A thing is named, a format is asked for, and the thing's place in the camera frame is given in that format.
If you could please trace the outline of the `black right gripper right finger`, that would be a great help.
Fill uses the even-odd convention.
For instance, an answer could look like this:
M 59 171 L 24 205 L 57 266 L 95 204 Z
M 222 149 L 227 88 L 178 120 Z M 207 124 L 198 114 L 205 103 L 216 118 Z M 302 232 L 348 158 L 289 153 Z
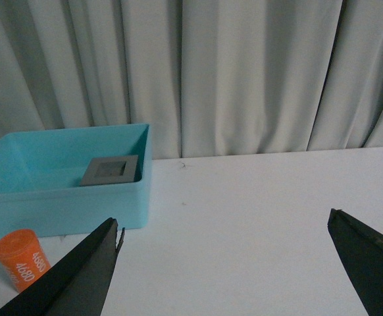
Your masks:
M 328 232 L 369 315 L 383 315 L 383 234 L 341 209 L 332 209 Z

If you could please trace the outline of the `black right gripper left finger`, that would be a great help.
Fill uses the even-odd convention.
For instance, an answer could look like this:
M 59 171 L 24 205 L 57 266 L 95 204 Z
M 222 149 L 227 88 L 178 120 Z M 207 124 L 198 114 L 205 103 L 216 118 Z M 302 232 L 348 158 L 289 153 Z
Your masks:
M 100 315 L 125 230 L 109 218 L 39 280 L 0 309 L 0 315 Z

